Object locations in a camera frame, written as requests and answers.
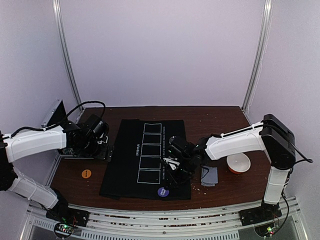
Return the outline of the orange big blind button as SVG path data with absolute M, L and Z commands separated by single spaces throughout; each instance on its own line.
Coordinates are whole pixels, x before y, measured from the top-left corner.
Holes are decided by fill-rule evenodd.
M 92 171 L 90 169 L 85 169 L 81 173 L 81 177 L 84 179 L 88 179 L 92 176 Z

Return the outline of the purple small blind button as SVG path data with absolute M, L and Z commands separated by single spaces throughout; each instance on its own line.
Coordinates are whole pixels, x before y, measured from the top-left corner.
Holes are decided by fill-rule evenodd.
M 160 187 L 157 190 L 157 195 L 161 198 L 166 198 L 170 194 L 170 191 L 168 189 L 165 189 L 164 187 Z

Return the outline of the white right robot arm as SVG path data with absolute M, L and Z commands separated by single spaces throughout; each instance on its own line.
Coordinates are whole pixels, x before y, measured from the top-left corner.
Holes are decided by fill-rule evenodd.
M 197 167 L 208 160 L 219 160 L 253 151 L 264 151 L 270 160 L 270 171 L 264 196 L 259 207 L 240 211 L 242 225 L 251 225 L 281 217 L 280 199 L 287 180 L 301 156 L 303 162 L 312 163 L 295 145 L 295 136 L 273 114 L 263 120 L 236 131 L 211 134 L 200 138 L 196 144 L 180 136 L 169 139 L 171 158 L 163 159 L 167 177 L 165 188 L 175 189 L 189 181 Z

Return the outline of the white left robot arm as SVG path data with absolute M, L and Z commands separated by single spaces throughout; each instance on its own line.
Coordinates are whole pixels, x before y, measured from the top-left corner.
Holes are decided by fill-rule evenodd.
M 104 113 L 93 114 L 85 122 L 74 123 L 65 115 L 43 128 L 23 126 L 0 135 L 0 190 L 12 192 L 38 203 L 53 218 L 66 223 L 75 216 L 57 190 L 26 176 L 14 162 L 43 152 L 67 151 L 74 158 L 105 160 L 108 154 L 109 125 Z

